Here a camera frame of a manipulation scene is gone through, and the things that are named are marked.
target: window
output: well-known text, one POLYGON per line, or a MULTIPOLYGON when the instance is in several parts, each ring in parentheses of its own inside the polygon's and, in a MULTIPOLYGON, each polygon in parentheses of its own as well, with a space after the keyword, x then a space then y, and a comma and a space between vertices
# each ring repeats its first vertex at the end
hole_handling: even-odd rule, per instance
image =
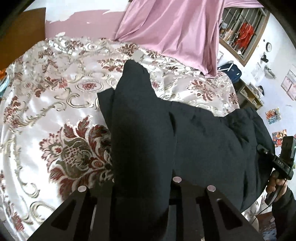
POLYGON ((225 8, 220 44, 245 66, 265 30, 269 12, 264 8, 225 8))

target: window bars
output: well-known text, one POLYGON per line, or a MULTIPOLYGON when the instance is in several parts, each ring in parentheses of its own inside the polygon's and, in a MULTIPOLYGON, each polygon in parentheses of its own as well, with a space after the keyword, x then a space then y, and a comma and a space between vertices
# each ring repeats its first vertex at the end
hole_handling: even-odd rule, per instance
POLYGON ((264 8, 225 8, 220 21, 220 38, 245 60, 266 15, 264 8))

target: sleeve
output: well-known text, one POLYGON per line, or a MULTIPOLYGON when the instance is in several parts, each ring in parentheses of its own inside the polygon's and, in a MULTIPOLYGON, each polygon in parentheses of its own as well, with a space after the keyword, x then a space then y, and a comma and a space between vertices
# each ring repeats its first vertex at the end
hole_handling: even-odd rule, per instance
POLYGON ((272 204, 272 214, 276 224, 276 237, 280 237, 296 214, 296 200, 292 191, 287 188, 286 193, 272 204))

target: black jacket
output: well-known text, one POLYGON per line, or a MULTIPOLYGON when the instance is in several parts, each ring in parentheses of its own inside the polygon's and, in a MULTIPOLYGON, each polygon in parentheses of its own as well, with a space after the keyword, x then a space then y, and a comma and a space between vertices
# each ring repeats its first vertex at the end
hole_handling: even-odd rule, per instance
POLYGON ((278 241, 295 240, 296 237, 296 200, 288 188, 286 193, 272 204, 272 214, 276 223, 278 241))
POLYGON ((261 144, 272 153, 275 149, 253 109, 237 109, 220 118, 201 108, 161 100, 147 70, 132 60, 125 63, 116 90, 103 91, 98 99, 112 136, 115 186, 121 200, 116 212, 126 235, 148 232, 165 216, 173 169, 192 184, 216 186, 240 211, 264 191, 272 167, 256 147, 261 144))

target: metal screw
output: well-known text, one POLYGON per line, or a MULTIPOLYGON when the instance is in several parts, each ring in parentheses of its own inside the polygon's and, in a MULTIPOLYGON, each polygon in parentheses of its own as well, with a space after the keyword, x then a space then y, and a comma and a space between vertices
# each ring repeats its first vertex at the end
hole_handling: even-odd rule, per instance
POLYGON ((216 191, 216 187, 213 186, 213 185, 209 185, 209 186, 207 187, 207 189, 208 189, 210 192, 214 192, 214 191, 216 191))
POLYGON ((173 177, 173 181, 176 183, 180 183, 182 181, 181 177, 173 177))
POLYGON ((84 191, 86 191, 86 186, 78 187, 78 192, 84 192, 84 191))

